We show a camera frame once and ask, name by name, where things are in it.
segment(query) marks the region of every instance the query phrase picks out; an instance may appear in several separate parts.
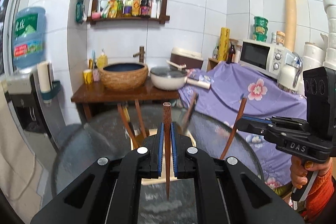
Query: wooden countertop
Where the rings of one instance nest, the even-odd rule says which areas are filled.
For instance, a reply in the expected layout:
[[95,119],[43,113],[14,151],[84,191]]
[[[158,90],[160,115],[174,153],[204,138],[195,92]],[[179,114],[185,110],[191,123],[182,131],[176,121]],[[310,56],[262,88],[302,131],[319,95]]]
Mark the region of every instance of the wooden countertop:
[[180,95],[177,90],[159,90],[150,78],[144,85],[134,90],[114,91],[104,87],[101,82],[95,82],[90,85],[81,85],[80,88],[71,97],[73,103],[103,103],[131,100],[172,100],[178,99]]

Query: stacked green containers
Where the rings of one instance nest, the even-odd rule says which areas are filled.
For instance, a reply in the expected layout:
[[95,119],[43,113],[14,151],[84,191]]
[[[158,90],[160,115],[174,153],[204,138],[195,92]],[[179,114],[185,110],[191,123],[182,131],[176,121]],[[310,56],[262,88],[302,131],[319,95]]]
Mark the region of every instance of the stacked green containers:
[[254,33],[253,40],[266,42],[267,39],[268,20],[263,17],[254,17]]

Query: microwave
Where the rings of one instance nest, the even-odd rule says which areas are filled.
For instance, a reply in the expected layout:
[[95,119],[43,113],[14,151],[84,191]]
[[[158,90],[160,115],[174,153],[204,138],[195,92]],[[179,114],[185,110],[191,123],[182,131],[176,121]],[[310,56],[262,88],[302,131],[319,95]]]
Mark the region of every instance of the microwave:
[[261,73],[278,79],[281,68],[291,51],[282,44],[268,44],[255,40],[243,40],[239,64],[250,67]]

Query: yellow soap bottle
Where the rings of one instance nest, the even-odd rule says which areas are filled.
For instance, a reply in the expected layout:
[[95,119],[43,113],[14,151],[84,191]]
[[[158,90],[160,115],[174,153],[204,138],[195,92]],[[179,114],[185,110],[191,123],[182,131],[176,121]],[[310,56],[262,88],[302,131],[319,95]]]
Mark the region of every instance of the yellow soap bottle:
[[101,51],[101,55],[97,59],[97,67],[98,69],[102,69],[107,66],[107,56],[104,52],[104,49]]

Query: person's arm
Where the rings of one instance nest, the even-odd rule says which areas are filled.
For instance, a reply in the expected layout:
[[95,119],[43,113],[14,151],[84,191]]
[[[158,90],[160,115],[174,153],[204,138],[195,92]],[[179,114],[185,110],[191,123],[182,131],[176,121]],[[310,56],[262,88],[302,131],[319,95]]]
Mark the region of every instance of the person's arm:
[[290,170],[292,184],[298,189],[301,189],[303,185],[307,184],[307,171],[319,170],[319,175],[314,181],[313,187],[306,199],[305,215],[308,220],[312,222],[320,214],[334,193],[334,186],[332,182],[332,159],[329,158],[323,164],[316,164],[311,161],[307,161],[303,167],[301,165],[301,159],[296,156],[292,156],[292,165]]

